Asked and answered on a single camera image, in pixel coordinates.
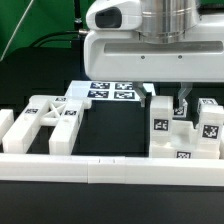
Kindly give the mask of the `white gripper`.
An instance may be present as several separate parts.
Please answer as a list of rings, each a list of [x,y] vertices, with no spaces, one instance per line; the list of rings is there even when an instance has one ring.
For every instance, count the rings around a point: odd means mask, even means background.
[[[140,81],[182,82],[178,106],[191,82],[224,82],[224,5],[200,0],[96,0],[88,9],[84,41],[92,80],[136,81],[142,107],[151,93]]]

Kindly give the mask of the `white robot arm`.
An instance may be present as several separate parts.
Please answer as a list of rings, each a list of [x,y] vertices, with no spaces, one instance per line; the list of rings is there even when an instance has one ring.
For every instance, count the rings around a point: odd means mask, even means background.
[[[84,66],[92,80],[224,82],[224,12],[200,0],[95,0],[86,14]]]

